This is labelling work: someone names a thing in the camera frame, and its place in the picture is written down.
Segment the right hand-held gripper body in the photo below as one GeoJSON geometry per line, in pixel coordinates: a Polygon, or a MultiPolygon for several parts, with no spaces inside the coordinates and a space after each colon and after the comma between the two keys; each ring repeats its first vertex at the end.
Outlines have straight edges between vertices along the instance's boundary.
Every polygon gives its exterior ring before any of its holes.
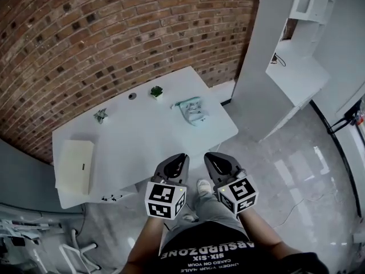
{"type": "Polygon", "coordinates": [[[243,168],[218,182],[213,189],[218,201],[236,216],[257,203],[257,186],[243,168]]]}

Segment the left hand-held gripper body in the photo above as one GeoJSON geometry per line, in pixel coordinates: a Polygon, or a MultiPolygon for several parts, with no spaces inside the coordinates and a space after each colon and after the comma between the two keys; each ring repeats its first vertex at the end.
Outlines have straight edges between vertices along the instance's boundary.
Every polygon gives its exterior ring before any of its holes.
{"type": "Polygon", "coordinates": [[[148,216],[175,219],[186,203],[186,191],[186,183],[176,183],[154,174],[145,193],[148,216]]]}

